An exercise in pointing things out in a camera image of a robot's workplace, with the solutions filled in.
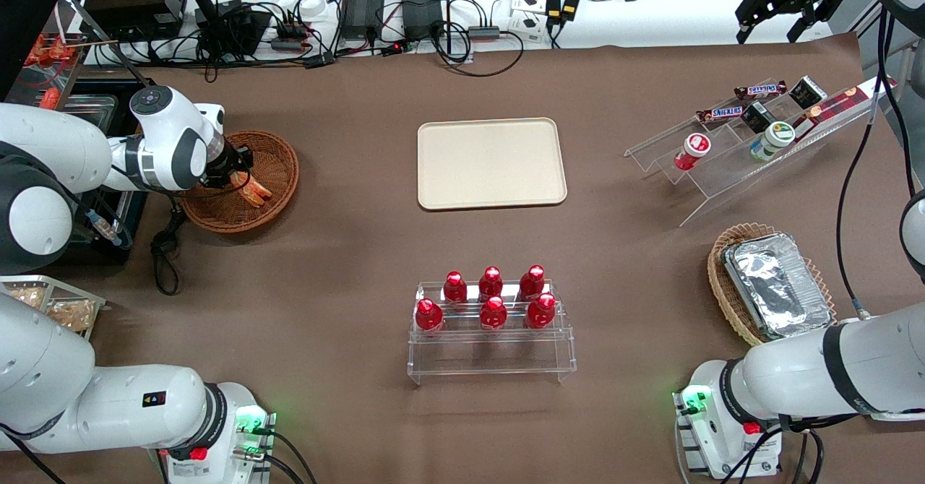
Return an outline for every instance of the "wicker basket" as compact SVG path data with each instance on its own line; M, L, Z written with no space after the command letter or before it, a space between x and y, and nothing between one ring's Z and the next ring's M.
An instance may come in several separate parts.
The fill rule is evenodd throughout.
M189 220L204 230L241 233L274 220L286 207L298 183L298 158L290 144L269 132L240 131L225 138L235 148L247 145L251 149L254 153L251 175L273 192L273 196L261 207L253 207L235 192L217 197L184 198L181 204ZM199 185L189 190L188 194L208 195L222 190L211 190Z
M707 260L707 275L710 277L710 287L713 288L713 294L720 303L720 309L723 309L723 315L726 316L727 322L733 326L739 336L742 336L752 346L761 345L767 340L764 339L757 326L754 325L754 319L746 304L744 304L742 295L739 294L736 284L733 284L733 280L726 271L726 266L723 264L723 249L726 249L730 244L742 243L742 241L757 239L772 233L775 233L774 228L764 224L738 224L728 228L728 230L723 231L720 238L716 239L713 250L710 251L710 258ZM834 316L835 306L832 304L829 289L825 286L825 282L822 281L822 275L816 266L813 266L812 260L809 260L809 258L804 258L803 260L806 261L806 266L809 267L809 272L812 273L813 279L819 284L819 289L822 290L822 295L825 297L826 303L829 304L829 309L832 309Z

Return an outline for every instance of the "snickers bar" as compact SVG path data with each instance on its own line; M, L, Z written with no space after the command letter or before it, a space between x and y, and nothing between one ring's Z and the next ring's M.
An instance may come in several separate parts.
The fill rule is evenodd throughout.
M697 119L701 123L721 121L721 119L741 118L743 106L727 106L727 108L714 108L712 110L697 110Z
M738 87L733 90L739 99L760 99L762 97L777 97L787 93L787 84L779 82L777 85L756 85L754 87Z

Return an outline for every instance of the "red bottle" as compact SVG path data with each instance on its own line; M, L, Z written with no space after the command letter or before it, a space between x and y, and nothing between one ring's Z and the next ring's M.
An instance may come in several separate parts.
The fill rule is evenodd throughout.
M522 302L531 302L543 292L543 286L546 284L546 271L542 266L532 266L530 270L521 277L521 290L517 294L517 299Z
M556 317L556 297L551 293L542 293L526 309L523 315L525 329L544 329Z
M443 299L447 302L465 303L465 281L459 271L449 271L447 281L443 283Z
M502 295L502 271L498 267L490 266L486 268L482 279L478 281L478 300L479 302L488 302L492 296Z
M482 322L482 329L504 329L504 323L508 320L508 309L504 306L502 297L492 296L488 302L482 304L478 319Z
M443 329L443 309L430 298L421 298L414 312L414 322L422 330Z

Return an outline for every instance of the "beige tray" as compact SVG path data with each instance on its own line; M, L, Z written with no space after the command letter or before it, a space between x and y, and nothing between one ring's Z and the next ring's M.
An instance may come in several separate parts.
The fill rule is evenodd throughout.
M417 200L426 209L558 204L566 194L552 119L425 123L417 131Z

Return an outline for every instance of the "aluminum foil container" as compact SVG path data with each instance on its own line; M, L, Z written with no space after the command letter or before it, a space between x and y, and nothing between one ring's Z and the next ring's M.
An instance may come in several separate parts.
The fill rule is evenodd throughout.
M768 340L835 323L832 309L789 234L731 244L723 250L723 263Z

